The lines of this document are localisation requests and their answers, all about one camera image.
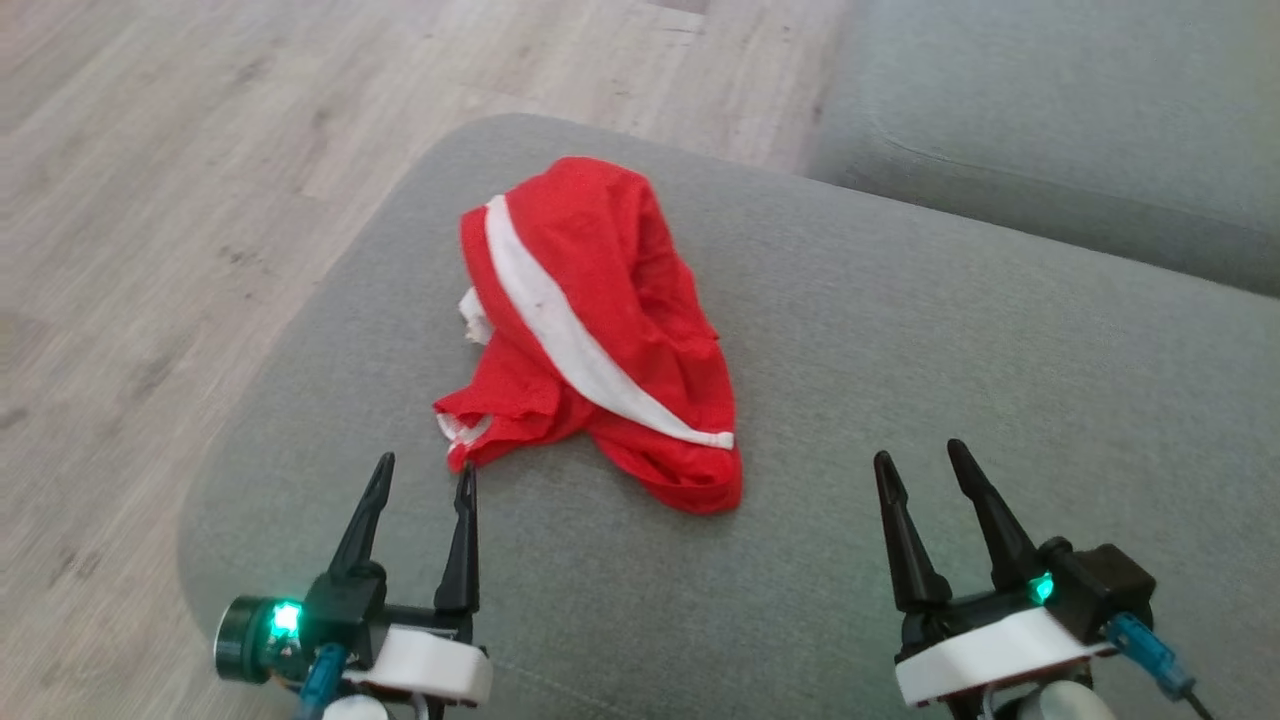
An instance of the white stripe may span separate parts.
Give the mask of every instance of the white stripe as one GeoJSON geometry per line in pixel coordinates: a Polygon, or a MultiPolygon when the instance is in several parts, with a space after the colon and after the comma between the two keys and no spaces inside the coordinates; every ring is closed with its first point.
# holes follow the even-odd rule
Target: white stripe
{"type": "Polygon", "coordinates": [[[463,425],[462,420],[458,420],[449,413],[436,413],[435,421],[440,424],[440,432],[444,433],[444,437],[453,441],[449,445],[452,448],[458,445],[471,446],[471,443],[480,439],[480,436],[483,436],[485,430],[489,429],[489,425],[493,424],[493,415],[480,418],[480,421],[472,428],[463,425]]]}
{"type": "Polygon", "coordinates": [[[504,196],[494,197],[485,209],[484,229],[498,282],[573,389],[600,407],[667,437],[708,447],[733,447],[733,433],[690,428],[609,357],[573,314],[564,291],[516,234],[504,196]]]}

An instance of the cable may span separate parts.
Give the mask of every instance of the cable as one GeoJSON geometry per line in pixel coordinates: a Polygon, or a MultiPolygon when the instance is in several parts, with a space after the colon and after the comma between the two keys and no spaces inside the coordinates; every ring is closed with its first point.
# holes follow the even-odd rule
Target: cable
{"type": "Polygon", "coordinates": [[[1178,656],[1165,643],[1151,632],[1142,620],[1132,612],[1121,612],[1111,619],[1106,626],[1107,642],[1114,644],[1121,655],[1142,666],[1160,685],[1160,692],[1165,697],[1178,702],[1185,700],[1187,705],[1201,716],[1201,720],[1213,720],[1213,715],[1204,707],[1204,703],[1196,697],[1192,688],[1196,678],[1178,662],[1178,656]]]}
{"type": "Polygon", "coordinates": [[[982,720],[996,720],[996,685],[987,685],[987,689],[982,691],[982,720]]]}
{"type": "Polygon", "coordinates": [[[1183,700],[1187,701],[1187,705],[1192,706],[1192,710],[1196,711],[1196,715],[1201,716],[1201,720],[1213,720],[1213,714],[1204,707],[1204,703],[1196,697],[1194,692],[1188,689],[1183,693],[1183,700]]]}
{"type": "Polygon", "coordinates": [[[293,720],[321,720],[325,707],[338,691],[342,671],[347,666],[347,648],[329,643],[320,648],[307,679],[298,691],[298,705],[293,720]]]}
{"type": "Polygon", "coordinates": [[[410,702],[413,703],[413,715],[417,720],[442,720],[444,717],[444,701],[438,697],[412,693],[410,702]]]}

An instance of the gray sofa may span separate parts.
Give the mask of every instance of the gray sofa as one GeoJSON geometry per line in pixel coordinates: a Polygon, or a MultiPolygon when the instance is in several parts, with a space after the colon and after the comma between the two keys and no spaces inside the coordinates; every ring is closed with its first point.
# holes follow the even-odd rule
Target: gray sofa
{"type": "MultiPolygon", "coordinates": [[[[179,547],[204,632],[239,593],[302,593],[385,450],[375,556],[392,601],[430,602],[453,523],[430,405],[477,356],[457,220],[563,155],[652,178],[723,336],[745,496],[678,514],[584,439],[485,466],[476,628],[498,670],[458,717],[940,717],[893,683],[872,457],[893,452],[936,564],[977,592],[950,437],[1034,539],[1115,542],[1160,579],[1160,629],[1220,717],[1272,710],[1280,300],[527,115],[421,160],[216,439],[179,547]]],[[[1190,717],[1125,661],[1098,688],[1121,719],[1190,717]]]]}
{"type": "Polygon", "coordinates": [[[859,0],[810,177],[1280,296],[1275,0],[859,0]]]}

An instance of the wooden floor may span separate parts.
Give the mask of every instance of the wooden floor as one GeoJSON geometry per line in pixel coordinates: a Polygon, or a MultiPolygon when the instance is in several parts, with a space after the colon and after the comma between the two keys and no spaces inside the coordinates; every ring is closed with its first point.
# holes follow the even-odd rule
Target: wooden floor
{"type": "Polygon", "coordinates": [[[0,719],[268,717],[178,511],[406,169],[529,111],[795,170],[849,1],[0,0],[0,719]]]}

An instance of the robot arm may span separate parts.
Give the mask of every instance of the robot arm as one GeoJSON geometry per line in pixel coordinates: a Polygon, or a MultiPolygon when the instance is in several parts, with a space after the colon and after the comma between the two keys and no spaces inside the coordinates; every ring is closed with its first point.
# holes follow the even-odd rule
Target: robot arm
{"type": "Polygon", "coordinates": [[[458,480],[449,559],[435,607],[426,609],[387,605],[387,570],[371,560],[394,466],[390,452],[378,461],[329,569],[302,602],[232,602],[214,643],[219,676],[274,678],[298,693],[296,720],[380,720],[387,703],[421,705],[434,720],[448,705],[488,701],[493,665],[471,644],[480,609],[475,469],[467,465],[458,480]]]}
{"type": "Polygon", "coordinates": [[[992,589],[952,598],[906,509],[888,452],[876,455],[893,600],[902,618],[895,656],[908,705],[945,705],[954,720],[1114,720],[1093,694],[1089,662],[1123,653],[1170,700],[1208,717],[1169,651],[1151,633],[1156,580],[1114,544],[1076,551],[1064,538],[1039,548],[959,439],[947,455],[978,515],[992,589]],[[997,689],[1033,689],[993,707],[997,689]]]}

